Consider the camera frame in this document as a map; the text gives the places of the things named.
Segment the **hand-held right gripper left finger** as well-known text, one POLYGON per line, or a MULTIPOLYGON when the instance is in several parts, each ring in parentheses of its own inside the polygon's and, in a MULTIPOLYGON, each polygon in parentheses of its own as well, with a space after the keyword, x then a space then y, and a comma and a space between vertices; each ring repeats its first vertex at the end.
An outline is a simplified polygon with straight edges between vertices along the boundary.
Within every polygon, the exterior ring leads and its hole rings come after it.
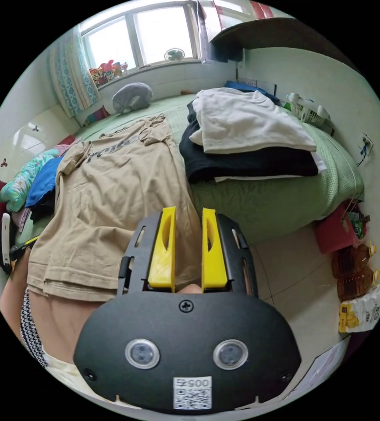
POLYGON ((148 275, 148 285, 153 290, 175 292, 175 240, 176 240, 176 207, 163 209, 148 275))

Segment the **person's left hand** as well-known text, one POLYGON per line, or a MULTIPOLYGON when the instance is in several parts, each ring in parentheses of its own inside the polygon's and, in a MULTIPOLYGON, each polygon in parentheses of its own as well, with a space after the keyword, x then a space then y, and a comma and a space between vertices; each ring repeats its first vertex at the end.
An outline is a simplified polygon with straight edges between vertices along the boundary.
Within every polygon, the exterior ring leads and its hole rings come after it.
POLYGON ((11 272, 10 279, 13 282, 26 283, 28 275, 30 249, 27 249, 22 257, 16 260, 14 268, 11 272))

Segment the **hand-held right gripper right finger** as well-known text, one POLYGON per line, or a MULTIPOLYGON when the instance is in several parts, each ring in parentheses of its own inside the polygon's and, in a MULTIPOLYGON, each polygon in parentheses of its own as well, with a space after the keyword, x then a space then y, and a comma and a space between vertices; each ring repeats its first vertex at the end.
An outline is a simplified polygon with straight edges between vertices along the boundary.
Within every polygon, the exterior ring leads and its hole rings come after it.
POLYGON ((216 211, 202 210, 202 291, 223 289, 227 285, 227 272, 224 263, 216 211))

